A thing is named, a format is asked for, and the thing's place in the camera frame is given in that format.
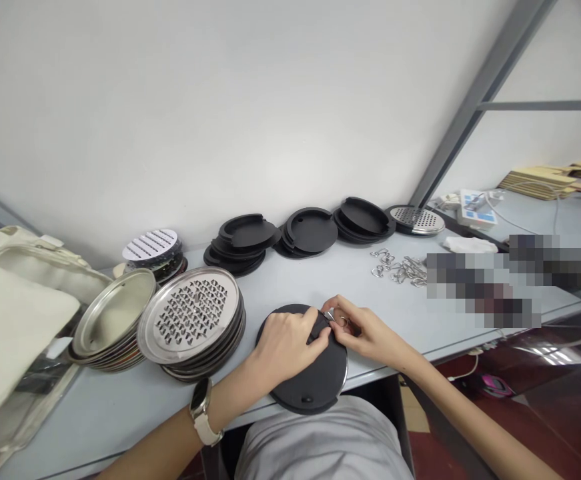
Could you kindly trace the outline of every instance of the black rubber lid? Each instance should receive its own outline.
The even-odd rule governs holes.
[[[272,247],[277,253],[279,253],[282,257],[292,258],[292,259],[304,259],[308,257],[312,257],[313,255],[317,255],[316,253],[306,253],[301,251],[295,251],[292,248],[288,247],[283,237],[274,247]]]
[[[280,235],[278,228],[266,221],[260,213],[235,217],[219,228],[219,236],[236,249],[271,247],[279,241]],[[277,239],[264,246],[272,237]]]
[[[231,260],[222,257],[217,254],[217,251],[213,248],[212,244],[203,252],[203,262],[206,265],[212,267],[219,267],[228,270],[233,275],[244,276],[251,273],[257,269],[265,259],[265,250],[260,252],[254,259],[248,260]]]
[[[226,259],[231,259],[234,261],[247,261],[254,260],[261,255],[261,251],[264,249],[254,249],[249,251],[240,251],[232,247],[230,243],[223,240],[221,237],[217,237],[210,242],[212,248],[217,255],[221,255]]]
[[[339,236],[350,243],[356,243],[358,245],[367,245],[370,243],[376,243],[380,241],[382,238],[379,235],[360,235],[352,231],[346,225],[344,225],[341,219],[341,210],[336,209],[333,212],[333,220],[339,229]]]
[[[306,253],[321,253],[337,240],[337,225],[328,210],[308,207],[297,210],[285,223],[286,242]]]
[[[390,218],[377,205],[369,201],[348,197],[341,206],[342,215],[354,223],[360,233],[366,235],[385,235],[389,229]]]
[[[307,305],[293,304],[276,309],[272,313],[305,313]],[[259,328],[257,342],[261,337],[265,321]],[[319,332],[328,326],[328,320],[319,312],[308,343],[319,336]],[[298,375],[280,383],[270,395],[283,408],[300,415],[315,415],[324,412],[337,403],[346,373],[348,371],[348,354],[346,348],[338,343],[331,334],[326,350]]]

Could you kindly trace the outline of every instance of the white electrical device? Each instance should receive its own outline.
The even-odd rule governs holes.
[[[477,190],[459,190],[461,207],[457,210],[457,222],[479,230],[490,230],[497,225],[497,216],[486,202],[484,196],[494,205],[502,200],[499,192],[482,192]]]

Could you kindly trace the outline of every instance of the white perforated lid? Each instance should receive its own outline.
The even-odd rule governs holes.
[[[137,328],[141,352],[170,365],[201,353],[233,321],[237,282],[226,270],[194,269],[164,285],[146,307]]]
[[[147,261],[168,252],[177,243],[177,234],[168,229],[154,230],[135,238],[121,255],[129,261]]]

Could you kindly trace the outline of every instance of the person's right hand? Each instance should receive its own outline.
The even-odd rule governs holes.
[[[336,320],[330,322],[330,327],[344,347],[405,374],[416,373],[423,365],[429,365],[423,355],[392,331],[372,310],[359,308],[341,295],[324,303],[322,311],[330,309],[335,309]],[[358,336],[355,335],[357,331],[361,332]]]

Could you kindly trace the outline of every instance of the stack of black lids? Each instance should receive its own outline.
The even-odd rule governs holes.
[[[263,263],[265,250],[280,238],[281,231],[260,213],[235,217],[221,226],[219,235],[203,253],[203,261],[243,277]]]
[[[378,243],[395,233],[395,221],[377,205],[348,197],[333,212],[341,239],[359,245]]]
[[[272,313],[304,314],[308,305],[286,305]],[[259,328],[257,342],[261,338],[265,321]],[[326,316],[319,312],[315,326],[308,337],[312,343],[319,332],[329,326]],[[315,415],[324,412],[337,403],[344,388],[348,373],[348,354],[346,348],[338,343],[333,335],[328,338],[326,350],[305,370],[275,387],[270,396],[283,408],[300,415]]]
[[[181,239],[169,229],[146,232],[133,239],[121,253],[126,260],[124,273],[149,269],[161,287],[188,268],[181,251]]]
[[[297,210],[280,229],[281,240],[274,249],[294,259],[319,255],[335,243],[338,235],[332,213],[316,207]]]

